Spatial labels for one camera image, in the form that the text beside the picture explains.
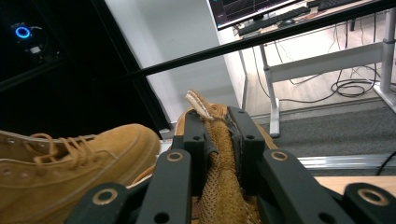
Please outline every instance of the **gray carpet floor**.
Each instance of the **gray carpet floor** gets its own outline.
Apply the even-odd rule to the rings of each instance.
[[[269,130],[269,124],[263,124]],[[389,108],[280,122],[280,149],[296,157],[343,156],[396,151],[396,114]],[[376,170],[311,171],[313,175],[374,175]],[[381,175],[396,175],[385,168]]]

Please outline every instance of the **computer monitor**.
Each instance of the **computer monitor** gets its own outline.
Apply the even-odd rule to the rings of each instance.
[[[218,31],[300,1],[302,0],[208,0]]]

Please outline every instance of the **wooden desk surface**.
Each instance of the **wooden desk surface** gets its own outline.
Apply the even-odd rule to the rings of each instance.
[[[387,190],[396,197],[396,176],[317,176],[315,179],[329,189],[344,194],[344,189],[351,183],[368,183]]]

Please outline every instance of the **tan suede boot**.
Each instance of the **tan suede boot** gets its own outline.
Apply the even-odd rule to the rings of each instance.
[[[157,134],[139,124],[67,139],[0,131],[0,223],[63,223],[86,191],[130,185],[159,150]]]

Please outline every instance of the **boot lace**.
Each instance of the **boot lace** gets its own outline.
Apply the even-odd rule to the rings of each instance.
[[[56,156],[58,155],[58,149],[55,146],[55,141],[51,136],[46,133],[35,133],[32,134],[31,137],[34,138],[44,138],[49,142],[49,153],[47,155],[35,156],[33,157],[33,162],[37,166],[37,172],[39,175],[43,175],[46,173],[45,163],[48,162],[56,162],[58,159]],[[64,144],[64,147],[67,150],[67,155],[72,157],[72,164],[69,167],[69,170],[77,169],[78,165],[85,166],[88,162],[89,156],[92,156],[93,162],[97,161],[97,155],[95,151],[92,149],[88,141],[84,136],[79,136],[78,141],[75,138],[59,138],[59,140]],[[29,143],[25,143],[26,148],[31,151],[37,153],[36,150],[33,149]]]

